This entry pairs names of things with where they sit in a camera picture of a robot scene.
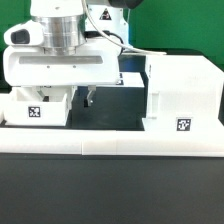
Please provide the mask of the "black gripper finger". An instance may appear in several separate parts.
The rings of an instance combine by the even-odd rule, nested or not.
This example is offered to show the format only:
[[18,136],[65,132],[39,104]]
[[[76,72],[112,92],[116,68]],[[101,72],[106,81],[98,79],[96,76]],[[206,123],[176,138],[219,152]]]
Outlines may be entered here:
[[91,106],[91,104],[93,103],[92,98],[93,98],[95,92],[96,92],[96,86],[95,85],[92,85],[92,86],[88,87],[88,94],[84,99],[84,106],[85,107],[90,107]]
[[49,102],[49,96],[44,94],[44,92],[42,91],[42,87],[36,87],[36,92],[41,97],[42,102]]

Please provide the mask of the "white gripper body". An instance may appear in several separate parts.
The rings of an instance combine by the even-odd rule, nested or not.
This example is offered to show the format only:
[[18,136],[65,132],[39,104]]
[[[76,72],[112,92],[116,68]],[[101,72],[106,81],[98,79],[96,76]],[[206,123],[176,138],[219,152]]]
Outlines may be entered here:
[[70,56],[51,56],[41,46],[37,22],[18,24],[4,33],[6,82],[11,86],[112,85],[119,79],[119,48],[103,38],[91,38]]

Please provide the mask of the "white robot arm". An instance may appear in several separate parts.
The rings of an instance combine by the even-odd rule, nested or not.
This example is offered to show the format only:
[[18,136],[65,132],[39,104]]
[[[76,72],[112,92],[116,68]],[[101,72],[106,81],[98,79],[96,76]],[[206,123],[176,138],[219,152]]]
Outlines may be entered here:
[[113,85],[119,80],[118,55],[125,45],[96,23],[90,30],[88,5],[133,9],[142,0],[31,0],[31,19],[4,33],[6,82],[13,91],[42,99],[50,90]]

